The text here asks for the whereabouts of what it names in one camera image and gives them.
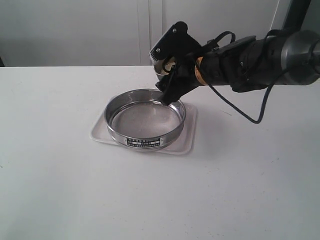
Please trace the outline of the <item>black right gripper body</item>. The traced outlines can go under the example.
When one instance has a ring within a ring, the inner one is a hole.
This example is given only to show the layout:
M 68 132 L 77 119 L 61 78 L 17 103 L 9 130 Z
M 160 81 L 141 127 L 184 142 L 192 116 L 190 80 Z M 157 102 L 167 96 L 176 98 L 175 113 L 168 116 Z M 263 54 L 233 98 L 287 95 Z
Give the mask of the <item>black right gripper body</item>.
M 177 43 L 166 58 L 175 59 L 173 66 L 173 88 L 171 91 L 162 91 L 160 101 L 169 105 L 178 101 L 182 96 L 197 88 L 195 80 L 195 64 L 192 53 L 202 46 L 188 34 L 188 25 L 183 21 L 175 23 L 177 26 Z

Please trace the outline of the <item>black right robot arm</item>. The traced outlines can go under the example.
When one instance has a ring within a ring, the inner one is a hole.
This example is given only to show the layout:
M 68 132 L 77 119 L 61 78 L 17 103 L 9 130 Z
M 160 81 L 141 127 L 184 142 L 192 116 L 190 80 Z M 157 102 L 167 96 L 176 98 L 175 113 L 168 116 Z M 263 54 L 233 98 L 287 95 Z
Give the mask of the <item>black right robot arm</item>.
M 270 85 L 313 84 L 320 77 L 320 36 L 311 30 L 271 30 L 263 39 L 254 35 L 221 37 L 199 44 L 179 21 L 156 42 L 149 55 L 161 78 L 156 87 L 169 105 L 200 86 L 230 86 L 236 93 Z

